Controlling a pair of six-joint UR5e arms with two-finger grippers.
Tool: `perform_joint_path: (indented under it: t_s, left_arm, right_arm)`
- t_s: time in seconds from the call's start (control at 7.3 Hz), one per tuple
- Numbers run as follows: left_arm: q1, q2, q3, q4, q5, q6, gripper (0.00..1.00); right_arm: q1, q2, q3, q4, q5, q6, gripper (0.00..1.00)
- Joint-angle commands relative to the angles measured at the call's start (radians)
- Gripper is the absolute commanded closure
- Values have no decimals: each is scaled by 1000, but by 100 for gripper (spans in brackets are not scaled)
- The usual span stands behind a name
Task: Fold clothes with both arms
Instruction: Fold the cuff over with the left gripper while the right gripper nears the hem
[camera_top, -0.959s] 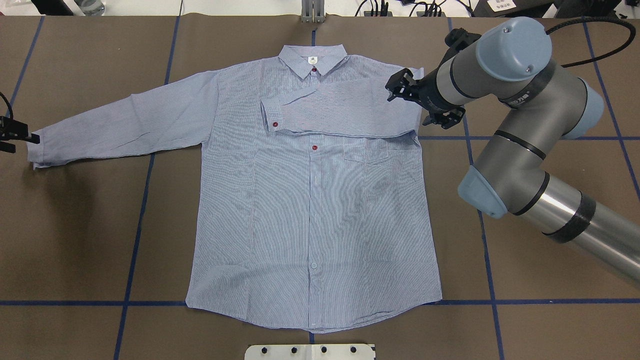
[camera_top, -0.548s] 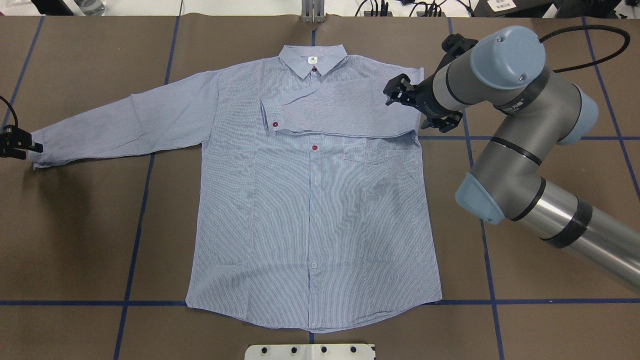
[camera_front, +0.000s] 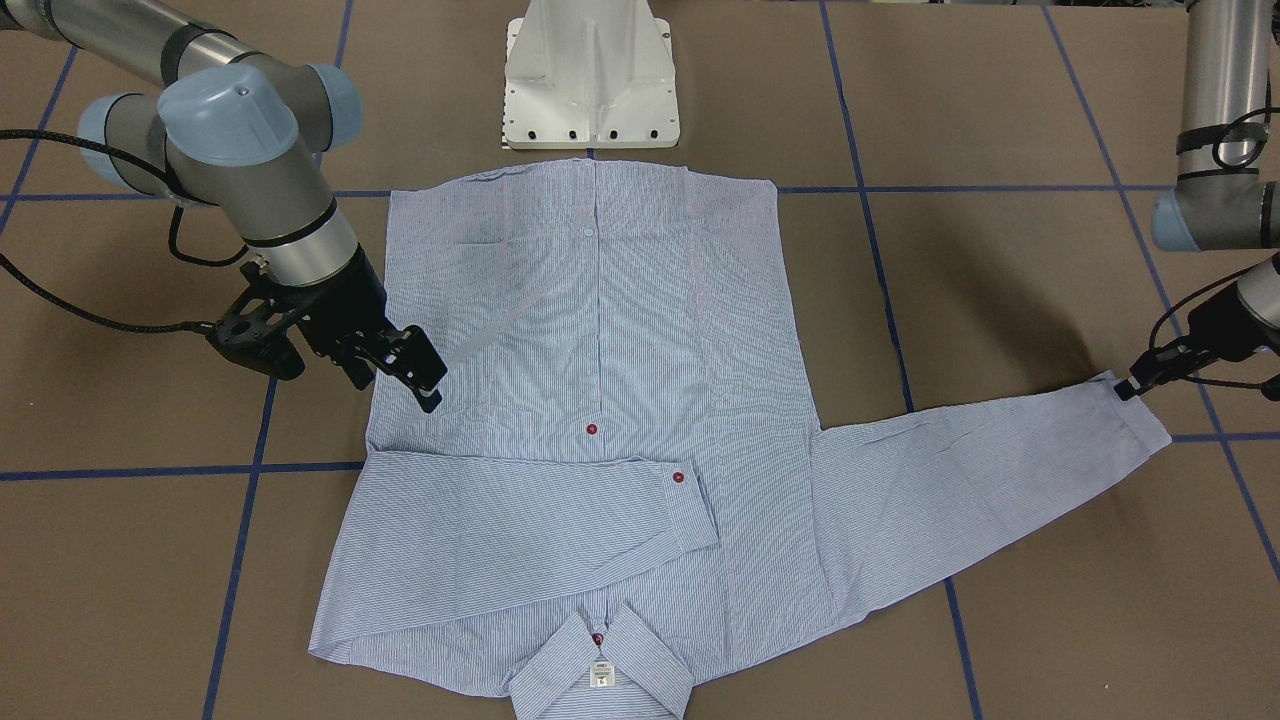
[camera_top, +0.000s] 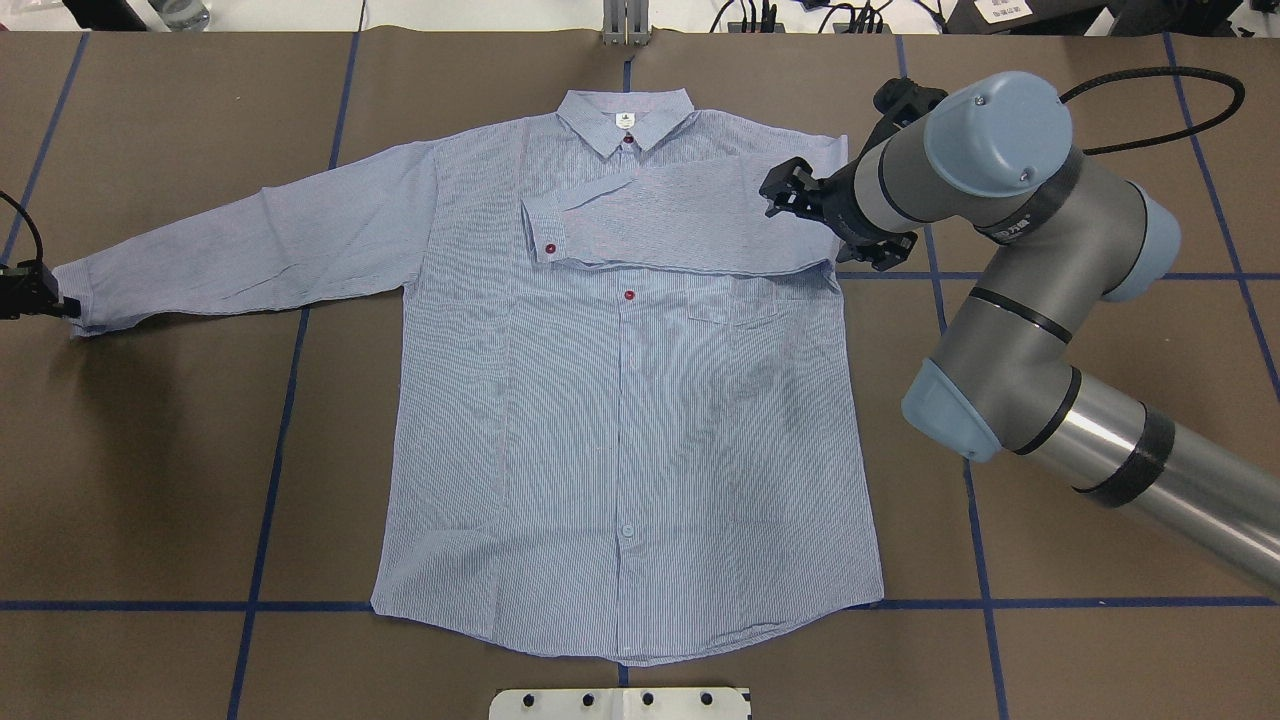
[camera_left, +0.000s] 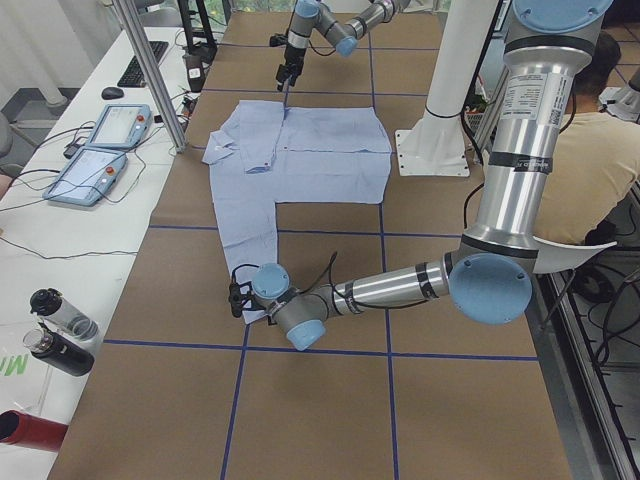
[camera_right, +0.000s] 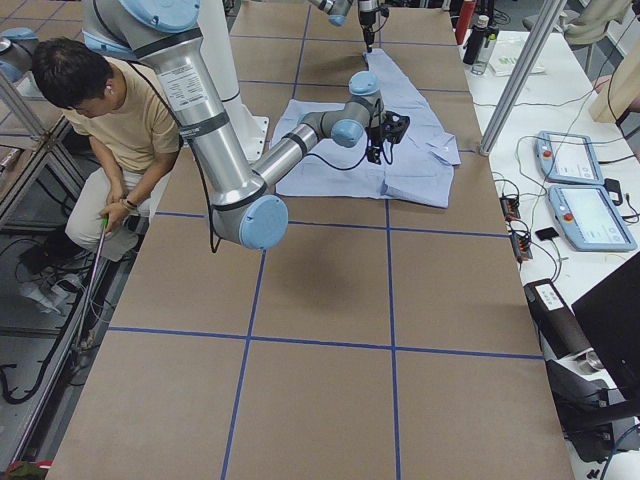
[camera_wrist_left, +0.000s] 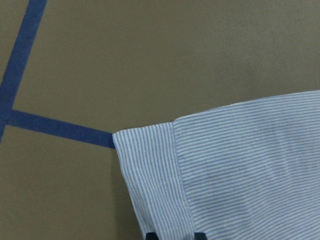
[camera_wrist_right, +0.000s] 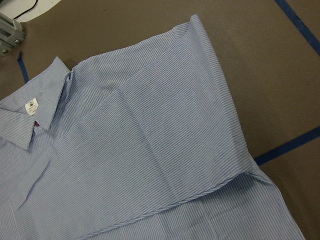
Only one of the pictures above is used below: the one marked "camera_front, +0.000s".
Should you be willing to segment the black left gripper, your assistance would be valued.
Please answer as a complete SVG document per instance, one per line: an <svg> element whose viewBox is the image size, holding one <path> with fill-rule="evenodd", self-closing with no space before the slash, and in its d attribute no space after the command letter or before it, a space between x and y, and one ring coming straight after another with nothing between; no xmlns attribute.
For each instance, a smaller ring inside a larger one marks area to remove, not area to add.
<svg viewBox="0 0 1280 720"><path fill-rule="evenodd" d="M1188 315L1190 343L1220 361L1243 363L1266 348L1277 352L1277 328L1243 299L1238 282L1217 291ZM1148 348L1130 366L1129 377L1114 384L1128 401L1160 386L1184 380L1201 369L1201 351L1188 345Z"/></svg>

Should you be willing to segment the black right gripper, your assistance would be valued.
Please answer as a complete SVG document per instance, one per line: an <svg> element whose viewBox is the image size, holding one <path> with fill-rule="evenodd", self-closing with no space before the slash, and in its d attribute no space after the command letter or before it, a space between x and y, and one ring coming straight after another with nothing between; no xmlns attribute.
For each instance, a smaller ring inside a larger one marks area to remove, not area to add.
<svg viewBox="0 0 1280 720"><path fill-rule="evenodd" d="M319 357L338 366L356 389L366 389L380 370L399 380L422 413L440 406L447 365L421 327L397 329L388 320L387 292L364 250L307 291L312 302L298 328Z"/></svg>

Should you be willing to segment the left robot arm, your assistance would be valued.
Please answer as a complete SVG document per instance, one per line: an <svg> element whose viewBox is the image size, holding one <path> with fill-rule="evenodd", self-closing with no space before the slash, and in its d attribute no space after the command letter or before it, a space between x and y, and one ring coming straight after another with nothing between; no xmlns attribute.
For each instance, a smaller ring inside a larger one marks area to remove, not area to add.
<svg viewBox="0 0 1280 720"><path fill-rule="evenodd" d="M1277 122L1268 54L1271 1L1189 1L1178 178L1152 213L1166 252L1277 251L1277 183L1257 163ZM1215 363L1243 363L1277 350L1277 258L1216 281L1184 299L1187 332L1166 345L1148 338L1130 375L1115 386L1130 400L1175 380L1201 383Z"/></svg>

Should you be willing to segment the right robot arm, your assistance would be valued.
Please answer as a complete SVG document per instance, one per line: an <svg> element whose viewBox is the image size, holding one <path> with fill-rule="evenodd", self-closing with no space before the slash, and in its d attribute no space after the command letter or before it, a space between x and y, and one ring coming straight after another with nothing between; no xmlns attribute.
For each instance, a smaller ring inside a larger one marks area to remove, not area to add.
<svg viewBox="0 0 1280 720"><path fill-rule="evenodd" d="M227 361L292 380L305 360L288 333L356 388L376 374L422 411L445 364L416 325L387 318L387 292L317 156L356 138L364 105L328 64L291 65L159 1L5 1L5 31L63 41L155 83L160 95L92 102L74 135L12 129L81 149L105 181L187 208L221 210L242 241L246 290L215 322L129 325L201 334Z"/></svg>

